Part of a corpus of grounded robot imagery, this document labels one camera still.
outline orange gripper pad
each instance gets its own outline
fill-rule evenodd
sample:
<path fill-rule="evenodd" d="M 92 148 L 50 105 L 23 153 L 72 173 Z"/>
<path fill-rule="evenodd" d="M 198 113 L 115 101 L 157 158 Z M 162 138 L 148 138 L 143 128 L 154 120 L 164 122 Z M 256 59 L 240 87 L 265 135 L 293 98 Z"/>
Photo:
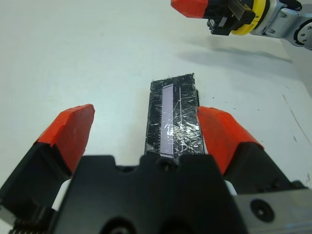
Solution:
<path fill-rule="evenodd" d="M 198 120 L 208 153 L 214 156 L 222 173 L 225 173 L 240 143 L 255 142 L 259 144 L 227 112 L 200 106 L 198 108 Z"/>
<path fill-rule="evenodd" d="M 171 6 L 186 17 L 202 19 L 208 0 L 171 0 Z"/>
<path fill-rule="evenodd" d="M 73 173 L 83 155 L 93 123 L 95 110 L 87 104 L 61 112 L 36 142 L 57 146 Z"/>

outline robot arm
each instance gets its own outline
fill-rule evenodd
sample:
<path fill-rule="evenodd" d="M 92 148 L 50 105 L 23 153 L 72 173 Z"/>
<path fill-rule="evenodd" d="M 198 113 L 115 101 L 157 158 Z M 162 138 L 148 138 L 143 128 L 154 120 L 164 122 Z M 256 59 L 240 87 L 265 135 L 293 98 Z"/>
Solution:
<path fill-rule="evenodd" d="M 312 4 L 297 0 L 172 0 L 190 18 L 208 19 L 212 34 L 285 39 L 312 50 Z"/>

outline scratch mark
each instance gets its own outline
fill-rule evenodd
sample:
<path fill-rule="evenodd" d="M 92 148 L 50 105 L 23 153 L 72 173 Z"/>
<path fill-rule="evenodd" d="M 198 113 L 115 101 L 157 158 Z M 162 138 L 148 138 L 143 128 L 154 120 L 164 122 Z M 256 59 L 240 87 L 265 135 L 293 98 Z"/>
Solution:
<path fill-rule="evenodd" d="M 300 124 L 299 124 L 299 122 L 298 122 L 296 116 L 294 116 L 294 113 L 293 113 L 293 110 L 292 110 L 292 109 L 291 109 L 291 113 L 292 113 L 292 116 L 293 116 L 294 120 L 296 121 L 298 127 L 299 127 L 300 130 L 302 131 L 303 135 L 306 137 L 308 143 L 311 145 L 311 142 L 309 141 L 309 138 L 307 137 L 307 135 L 305 134 L 305 132 L 304 132 L 303 129 L 301 128 L 301 126 L 300 126 Z"/>
<path fill-rule="evenodd" d="M 283 98 L 284 98 L 284 100 L 285 100 L 286 104 L 288 105 L 288 102 L 287 102 L 287 100 L 286 100 L 285 95 L 283 95 Z"/>
<path fill-rule="evenodd" d="M 283 98 L 284 98 L 286 104 L 289 106 L 289 104 L 288 104 L 288 102 L 287 102 L 286 97 L 285 97 L 284 94 L 283 94 Z M 298 120 L 297 120 L 296 116 L 294 115 L 293 110 L 290 108 L 290 106 L 289 106 L 289 109 L 290 109 L 290 111 L 291 111 L 291 113 L 292 113 L 292 116 L 293 116 L 294 120 L 296 121 L 298 127 L 299 127 L 300 130 L 302 131 L 302 133 L 303 133 L 303 135 L 305 136 L 305 138 L 307 139 L 308 143 L 311 145 L 311 142 L 310 142 L 309 138 L 307 137 L 306 133 L 303 131 L 302 127 L 300 126 L 300 123 L 298 122 Z"/>

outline yellow ring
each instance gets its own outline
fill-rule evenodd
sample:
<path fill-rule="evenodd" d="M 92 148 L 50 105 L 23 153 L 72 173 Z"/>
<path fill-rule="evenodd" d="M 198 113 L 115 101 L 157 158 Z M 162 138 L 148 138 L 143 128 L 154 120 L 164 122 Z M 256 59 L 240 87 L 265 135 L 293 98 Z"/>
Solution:
<path fill-rule="evenodd" d="M 254 0 L 253 1 L 253 12 L 255 13 L 255 17 L 251 24 L 244 24 L 237 30 L 232 30 L 232 34 L 234 35 L 246 35 L 247 33 L 250 33 L 258 24 L 259 20 L 262 17 L 262 14 L 264 12 L 266 0 Z"/>

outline white strip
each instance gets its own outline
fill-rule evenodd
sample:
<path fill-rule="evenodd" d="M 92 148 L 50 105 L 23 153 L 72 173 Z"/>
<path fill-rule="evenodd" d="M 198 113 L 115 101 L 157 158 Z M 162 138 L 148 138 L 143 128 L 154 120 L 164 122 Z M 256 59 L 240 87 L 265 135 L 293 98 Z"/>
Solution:
<path fill-rule="evenodd" d="M 173 84 L 162 88 L 160 155 L 174 157 Z"/>
<path fill-rule="evenodd" d="M 180 131 L 181 131 L 181 152 L 183 151 L 183 128 L 182 128 L 182 97 L 181 97 L 181 87 L 179 87 L 180 93 Z"/>

